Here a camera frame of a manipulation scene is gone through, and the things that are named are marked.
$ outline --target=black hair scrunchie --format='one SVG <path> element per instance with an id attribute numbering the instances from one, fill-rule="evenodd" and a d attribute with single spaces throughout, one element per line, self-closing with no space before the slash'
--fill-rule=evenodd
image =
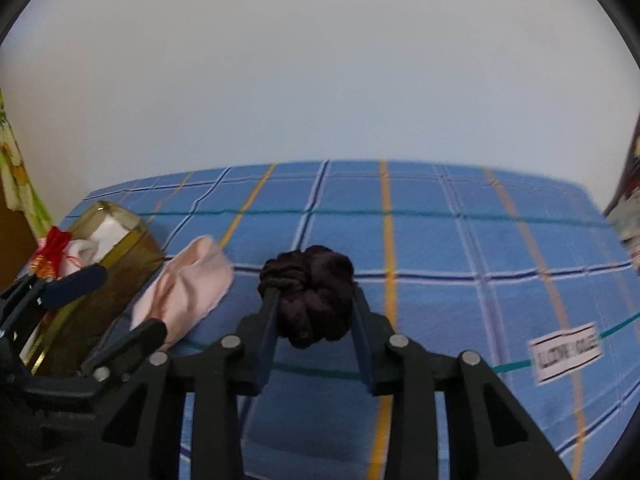
<path id="1" fill-rule="evenodd" d="M 268 260 L 260 273 L 258 292 L 280 291 L 278 335 L 296 348 L 323 338 L 337 341 L 351 326 L 353 264 L 326 247 L 281 253 Z"/>

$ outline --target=red decoration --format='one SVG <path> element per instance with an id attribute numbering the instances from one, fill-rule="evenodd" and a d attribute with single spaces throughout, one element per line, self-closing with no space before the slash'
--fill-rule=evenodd
<path id="1" fill-rule="evenodd" d="M 71 241 L 71 233 L 52 227 L 44 245 L 31 257 L 29 272 L 43 280 L 55 280 L 60 275 L 60 261 L 64 250 Z"/>

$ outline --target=tissue box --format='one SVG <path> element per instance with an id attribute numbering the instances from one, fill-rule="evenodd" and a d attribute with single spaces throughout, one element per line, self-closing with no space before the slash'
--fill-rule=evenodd
<path id="1" fill-rule="evenodd" d="M 111 202 L 96 202 L 69 228 L 73 239 L 98 245 L 95 261 L 107 269 L 104 285 L 43 320 L 23 354 L 33 374 L 66 377 L 78 370 L 113 320 L 162 263 L 146 223 Z"/>

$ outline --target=pink towel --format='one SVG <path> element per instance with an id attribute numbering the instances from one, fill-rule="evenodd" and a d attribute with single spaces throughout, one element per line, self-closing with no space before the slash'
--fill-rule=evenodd
<path id="1" fill-rule="evenodd" d="M 161 349 L 167 350 L 218 306 L 233 278 L 219 245 L 200 236 L 166 264 L 135 304 L 131 329 L 147 319 L 161 319 L 167 329 Z"/>

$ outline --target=blue checkered cloth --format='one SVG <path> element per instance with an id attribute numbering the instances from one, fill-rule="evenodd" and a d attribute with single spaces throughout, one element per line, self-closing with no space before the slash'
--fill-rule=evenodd
<path id="1" fill-rule="evenodd" d="M 385 186 L 391 240 L 383 229 Z M 640 281 L 613 230 L 573 184 L 408 162 L 234 167 L 95 191 L 62 227 L 95 200 L 146 218 L 168 258 L 199 235 L 220 240 L 241 216 L 225 246 L 236 272 L 231 290 L 175 354 L 197 352 L 233 332 L 259 307 L 258 274 L 268 258 L 321 244 L 350 257 L 376 312 L 385 311 L 385 279 L 395 280 L 398 332 L 433 352 L 480 352 L 579 478 L 602 464 L 638 405 Z M 536 386 L 527 365 L 527 342 L 561 328 L 540 278 L 540 257 L 570 325 L 593 321 L 602 334 L 604 356 L 579 371 L 582 403 L 569 375 Z M 103 344 L 128 330 L 128 315 L 116 320 Z M 239 400 L 247 478 L 378 478 L 373 443 L 381 432 L 384 442 L 388 431 L 378 420 L 379 404 L 358 381 L 350 335 L 306 350 L 280 340 L 264 393 Z M 584 415 L 583 438 L 576 437 L 576 411 Z M 189 477 L 192 413 L 189 397 L 181 479 Z M 441 398 L 438 420 L 441 478 L 448 478 Z"/>

